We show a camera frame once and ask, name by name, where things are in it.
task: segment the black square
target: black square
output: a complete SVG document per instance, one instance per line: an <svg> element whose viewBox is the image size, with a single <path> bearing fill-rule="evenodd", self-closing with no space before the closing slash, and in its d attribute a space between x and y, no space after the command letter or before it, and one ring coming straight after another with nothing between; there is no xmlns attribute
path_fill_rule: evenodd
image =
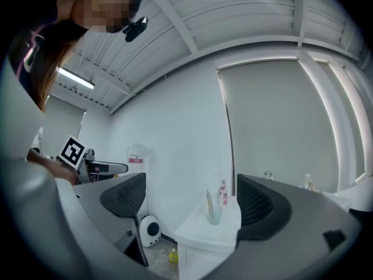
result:
<svg viewBox="0 0 373 280"><path fill-rule="evenodd" d="M62 150L61 156L64 158L64 161L76 166L84 150L85 147L82 144L70 138Z"/></svg>

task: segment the yellow bottle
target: yellow bottle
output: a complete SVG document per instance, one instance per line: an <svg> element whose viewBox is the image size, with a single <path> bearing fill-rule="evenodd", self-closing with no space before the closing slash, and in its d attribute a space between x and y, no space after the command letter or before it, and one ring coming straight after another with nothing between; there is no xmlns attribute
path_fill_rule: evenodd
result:
<svg viewBox="0 0 373 280"><path fill-rule="evenodd" d="M176 249L172 249L170 253L168 254L168 259L170 260L171 263L178 263L178 258L177 258L177 251Z"/></svg>

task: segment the sink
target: sink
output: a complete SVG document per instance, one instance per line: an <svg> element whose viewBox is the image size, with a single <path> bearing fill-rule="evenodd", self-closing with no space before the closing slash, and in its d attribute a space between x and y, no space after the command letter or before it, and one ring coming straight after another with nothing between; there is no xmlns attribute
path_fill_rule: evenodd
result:
<svg viewBox="0 0 373 280"><path fill-rule="evenodd" d="M341 208L343 208L346 212L349 211L349 209L352 206L352 199L351 198L345 198L338 196L338 193L328 193L328 192L322 192L324 196L327 196L329 199L333 200L335 203L337 203Z"/></svg>

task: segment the woman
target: woman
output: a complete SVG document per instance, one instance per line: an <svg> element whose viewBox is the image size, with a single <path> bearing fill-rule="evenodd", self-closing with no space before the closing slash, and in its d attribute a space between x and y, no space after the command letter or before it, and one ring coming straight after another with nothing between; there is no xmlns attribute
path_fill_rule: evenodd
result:
<svg viewBox="0 0 373 280"><path fill-rule="evenodd" d="M139 9L141 0L49 0L16 35L9 58L16 76L40 110L56 77L79 39L94 32L120 32ZM45 166L54 177L77 183L73 168L30 149L27 160Z"/></svg>

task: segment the black circle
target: black circle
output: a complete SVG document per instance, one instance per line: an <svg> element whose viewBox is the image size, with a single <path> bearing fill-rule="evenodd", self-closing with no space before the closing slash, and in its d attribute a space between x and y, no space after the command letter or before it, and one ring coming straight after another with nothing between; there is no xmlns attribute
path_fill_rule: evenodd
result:
<svg viewBox="0 0 373 280"><path fill-rule="evenodd" d="M147 234L150 236L156 236L159 232L159 225L156 222L152 222L147 227Z"/></svg>

